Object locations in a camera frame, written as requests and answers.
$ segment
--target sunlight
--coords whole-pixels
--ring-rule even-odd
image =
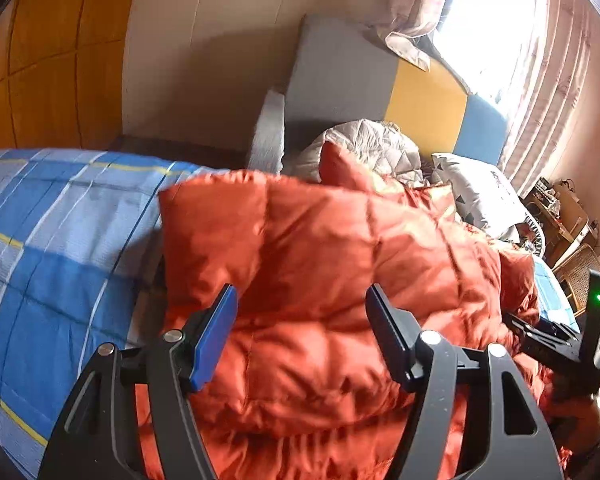
[[[433,42],[472,92],[499,104],[529,42],[535,0],[454,0]]]

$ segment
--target bed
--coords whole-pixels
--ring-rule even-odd
[[[0,445],[24,478],[36,477],[97,346],[140,346],[160,329],[157,193],[203,171],[219,170],[112,152],[0,151]]]

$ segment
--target orange puffer jacket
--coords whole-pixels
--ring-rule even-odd
[[[456,345],[513,351],[501,309],[538,319],[530,254],[382,197],[238,171],[172,187],[160,208],[165,329],[224,283],[240,296],[216,374],[190,398],[222,480],[384,478],[413,398],[366,318],[372,283]],[[162,478],[145,388],[138,412],[148,473]],[[454,475],[464,415],[458,395],[440,478]]]

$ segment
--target wooden desk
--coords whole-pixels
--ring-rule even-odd
[[[535,196],[533,192],[529,194],[528,198],[530,199],[530,202],[533,202],[538,206],[540,212],[548,219],[549,222],[551,222],[551,225],[555,227],[555,229],[558,231],[558,234],[562,238],[567,240],[570,244],[573,244],[575,238],[571,236],[571,233],[568,232],[567,229],[565,229],[564,225],[562,225],[562,222],[558,221],[554,214],[551,213],[551,211],[549,211],[545,207],[545,205],[540,201],[540,199],[537,196]]]

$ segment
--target blue headboard panel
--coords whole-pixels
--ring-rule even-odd
[[[454,154],[495,166],[506,135],[507,121],[502,114],[479,95],[469,95]]]

